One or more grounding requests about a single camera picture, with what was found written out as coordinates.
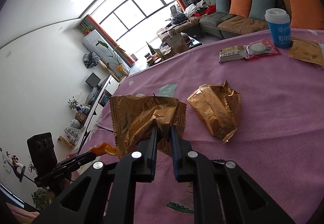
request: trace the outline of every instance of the monitor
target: monitor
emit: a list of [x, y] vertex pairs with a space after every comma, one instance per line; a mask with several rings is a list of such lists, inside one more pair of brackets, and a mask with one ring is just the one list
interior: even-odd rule
[[176, 15], [177, 15], [177, 13], [178, 13], [176, 6], [175, 5], [172, 5], [170, 7], [170, 10], [171, 10], [171, 14], [172, 14], [173, 18], [175, 18]]
[[95, 74], [92, 73], [85, 81], [91, 88], [95, 88], [98, 86], [100, 82], [100, 78]]

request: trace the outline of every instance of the blue cushion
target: blue cushion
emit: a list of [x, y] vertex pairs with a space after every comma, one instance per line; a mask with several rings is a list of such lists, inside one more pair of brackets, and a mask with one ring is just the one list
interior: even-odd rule
[[216, 11], [218, 13], [228, 14], [229, 13], [229, 1], [228, 0], [215, 0]]
[[249, 18], [265, 21], [265, 11], [274, 8], [275, 0], [252, 0]]

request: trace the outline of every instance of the metal screw head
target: metal screw head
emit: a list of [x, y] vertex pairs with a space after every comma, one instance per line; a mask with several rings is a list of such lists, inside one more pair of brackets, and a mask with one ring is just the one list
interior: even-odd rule
[[228, 168], [234, 168], [236, 166], [236, 163], [234, 163], [233, 161], [227, 161], [225, 165]]
[[188, 155], [189, 157], [191, 157], [191, 158], [196, 158], [196, 157], [198, 156], [198, 153], [195, 152], [195, 151], [190, 151], [190, 152], [188, 152], [187, 155]]
[[139, 151], [132, 152], [133, 158], [140, 158], [142, 156], [142, 153]]
[[93, 164], [94, 169], [100, 169], [102, 167], [103, 167], [103, 162], [98, 161]]

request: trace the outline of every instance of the window frame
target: window frame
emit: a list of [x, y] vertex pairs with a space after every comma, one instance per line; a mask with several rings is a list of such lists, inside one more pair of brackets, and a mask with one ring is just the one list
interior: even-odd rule
[[125, 0], [123, 1], [119, 6], [117, 6], [111, 13], [109, 13], [99, 24], [102, 24], [103, 21], [105, 21], [110, 15], [114, 14], [117, 19], [124, 25], [124, 27], [127, 29], [127, 31], [122, 34], [116, 41], [118, 41], [120, 38], [122, 38], [124, 35], [126, 35], [128, 32], [130, 32], [134, 27], [136, 27], [138, 24], [140, 24], [141, 22], [143, 22], [144, 20], [146, 20], [147, 18], [149, 18], [150, 16], [154, 15], [155, 13], [161, 11], [163, 8], [166, 8], [167, 6], [169, 6], [170, 4], [174, 3], [176, 0], [170, 2], [170, 3], [166, 3], [164, 0], [160, 0], [163, 4], [163, 6], [161, 8], [159, 8], [158, 10], [154, 11], [153, 13], [149, 14], [149, 15], [146, 15], [143, 10], [138, 6], [138, 4], [134, 1], [134, 0], [131, 0], [135, 6], [137, 6], [137, 8], [141, 11], [141, 13], [144, 15], [144, 19], [142, 19], [140, 22], [138, 22], [136, 25], [134, 25], [133, 27], [131, 28], [128, 28], [124, 23], [123, 21], [115, 14], [115, 11], [120, 7], [122, 6], [124, 3], [126, 3], [127, 1], [129, 0]]

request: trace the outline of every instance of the wall socket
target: wall socket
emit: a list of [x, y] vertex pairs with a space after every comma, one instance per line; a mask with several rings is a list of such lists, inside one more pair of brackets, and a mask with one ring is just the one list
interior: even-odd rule
[[75, 95], [74, 95], [74, 98], [77, 100], [80, 95], [82, 94], [82, 90], [79, 90]]

